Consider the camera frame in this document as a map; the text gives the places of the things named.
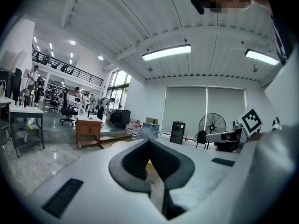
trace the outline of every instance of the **roller blind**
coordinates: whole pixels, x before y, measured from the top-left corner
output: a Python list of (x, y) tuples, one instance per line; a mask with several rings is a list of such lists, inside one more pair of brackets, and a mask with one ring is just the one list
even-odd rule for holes
[(186, 123), (184, 136), (193, 137), (206, 114), (206, 88), (168, 87), (162, 118), (162, 132), (171, 133), (173, 121)]
[(226, 130), (232, 130), (233, 121), (245, 112), (244, 91), (208, 88), (207, 113), (221, 115), (226, 122)]

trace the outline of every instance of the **glass railing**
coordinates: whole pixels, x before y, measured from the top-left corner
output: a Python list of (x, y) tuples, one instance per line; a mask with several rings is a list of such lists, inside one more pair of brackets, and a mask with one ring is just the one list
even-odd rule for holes
[(59, 61), (39, 51), (36, 51), (34, 50), (33, 47), (32, 47), (32, 61), (38, 62), (41, 65), (45, 65), (56, 70), (60, 70), (66, 74), (78, 77), (82, 80), (88, 81), (93, 84), (97, 84), (99, 86), (101, 86), (103, 83), (103, 79), (98, 78), (92, 74), (89, 74), (83, 70), (80, 70), (72, 65)]

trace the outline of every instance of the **man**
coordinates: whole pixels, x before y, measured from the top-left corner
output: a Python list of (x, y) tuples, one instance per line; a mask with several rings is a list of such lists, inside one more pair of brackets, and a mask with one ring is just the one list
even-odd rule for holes
[(110, 102), (115, 102), (114, 98), (102, 98), (98, 100), (99, 102), (99, 110), (98, 110), (98, 118), (103, 119), (103, 113), (109, 110)]
[(204, 8), (209, 8), (213, 12), (230, 12), (230, 11), (242, 11), (249, 8), (252, 4), (260, 5), (269, 10), (272, 16), (277, 54), (282, 65), (284, 65), (290, 57), (295, 45), (295, 35), (287, 29), (283, 20), (285, 17), (281, 17), (280, 6), (277, 6), (273, 1), (275, 0), (191, 0), (200, 14), (204, 14)]
[(34, 84), (38, 79), (38, 66), (34, 67), (33, 72), (28, 74), (28, 86), (27, 89), (29, 90), (29, 95), (31, 95), (32, 90), (34, 89)]

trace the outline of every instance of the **recessed light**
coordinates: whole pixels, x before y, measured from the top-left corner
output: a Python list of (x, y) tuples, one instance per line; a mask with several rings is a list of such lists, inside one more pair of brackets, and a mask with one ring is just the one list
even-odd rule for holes
[(259, 60), (259, 61), (262, 61), (262, 62), (269, 63), (271, 65), (277, 65), (279, 63), (279, 60), (277, 60), (277, 59), (275, 59), (271, 56), (268, 56), (266, 54), (260, 53), (258, 51), (251, 50), (251, 49), (248, 49), (245, 52), (245, 56), (249, 57), (249, 58), (256, 59), (256, 60)]
[(144, 54), (142, 56), (142, 58), (145, 61), (150, 61), (150, 60), (165, 57), (165, 56), (185, 54), (185, 53), (191, 53), (191, 52), (192, 52), (191, 45), (187, 44), (187, 45), (169, 47), (169, 48), (157, 50), (154, 52), (150, 52), (150, 53)]

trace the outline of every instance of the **wooden desk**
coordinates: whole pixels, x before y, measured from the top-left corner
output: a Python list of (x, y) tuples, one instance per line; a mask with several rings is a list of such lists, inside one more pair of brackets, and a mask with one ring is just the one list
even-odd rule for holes
[[(84, 115), (77, 115), (76, 124), (76, 144), (77, 148), (82, 148), (83, 146), (96, 145), (101, 149), (104, 149), (100, 144), (100, 132), (102, 120), (100, 120), (96, 115), (89, 115), (93, 119), (89, 119)], [(80, 141), (81, 136), (94, 136), (94, 140), (91, 141)]]

